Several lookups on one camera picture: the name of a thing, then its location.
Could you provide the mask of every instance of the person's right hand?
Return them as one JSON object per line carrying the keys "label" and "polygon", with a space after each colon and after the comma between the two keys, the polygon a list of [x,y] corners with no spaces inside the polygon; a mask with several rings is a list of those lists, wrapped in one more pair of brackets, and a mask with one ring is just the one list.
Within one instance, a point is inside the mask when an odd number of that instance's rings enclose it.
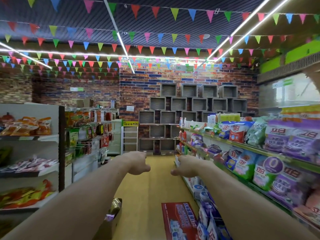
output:
{"label": "person's right hand", "polygon": [[185,155],[178,158],[180,166],[171,170],[173,176],[183,176],[187,178],[193,178],[198,176],[197,167],[200,160],[194,156]]}

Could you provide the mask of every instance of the person's right arm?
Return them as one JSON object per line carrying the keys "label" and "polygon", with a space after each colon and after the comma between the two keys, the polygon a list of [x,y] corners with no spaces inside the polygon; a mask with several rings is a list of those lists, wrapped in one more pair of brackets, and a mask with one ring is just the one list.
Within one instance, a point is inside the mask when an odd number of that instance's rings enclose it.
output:
{"label": "person's right arm", "polygon": [[211,161],[180,156],[173,176],[199,176],[234,240],[318,240],[305,226],[219,169]]}

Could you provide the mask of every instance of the yellow floor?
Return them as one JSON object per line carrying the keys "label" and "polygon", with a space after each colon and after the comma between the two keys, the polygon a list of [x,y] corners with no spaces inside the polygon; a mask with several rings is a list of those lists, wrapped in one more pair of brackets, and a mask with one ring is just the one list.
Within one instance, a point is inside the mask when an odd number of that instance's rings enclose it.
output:
{"label": "yellow floor", "polygon": [[148,156],[149,173],[127,174],[115,197],[122,198],[122,216],[113,240],[166,240],[161,203],[189,202],[199,207],[181,177],[171,176],[174,156]]}

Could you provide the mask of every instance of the yellow sign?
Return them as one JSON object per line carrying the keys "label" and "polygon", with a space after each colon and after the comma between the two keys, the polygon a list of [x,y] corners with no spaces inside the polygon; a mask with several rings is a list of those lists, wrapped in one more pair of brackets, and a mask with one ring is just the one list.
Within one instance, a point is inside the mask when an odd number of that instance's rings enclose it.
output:
{"label": "yellow sign", "polygon": [[138,125],[139,125],[138,121],[123,121],[123,126],[138,127]]}

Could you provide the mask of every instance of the purple circular sign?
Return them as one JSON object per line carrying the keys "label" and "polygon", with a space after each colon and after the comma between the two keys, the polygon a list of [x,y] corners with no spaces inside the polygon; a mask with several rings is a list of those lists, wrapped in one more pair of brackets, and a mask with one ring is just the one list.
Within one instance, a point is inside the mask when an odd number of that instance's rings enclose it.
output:
{"label": "purple circular sign", "polygon": [[279,158],[271,156],[264,160],[263,167],[269,173],[279,174],[284,169],[284,164]]}

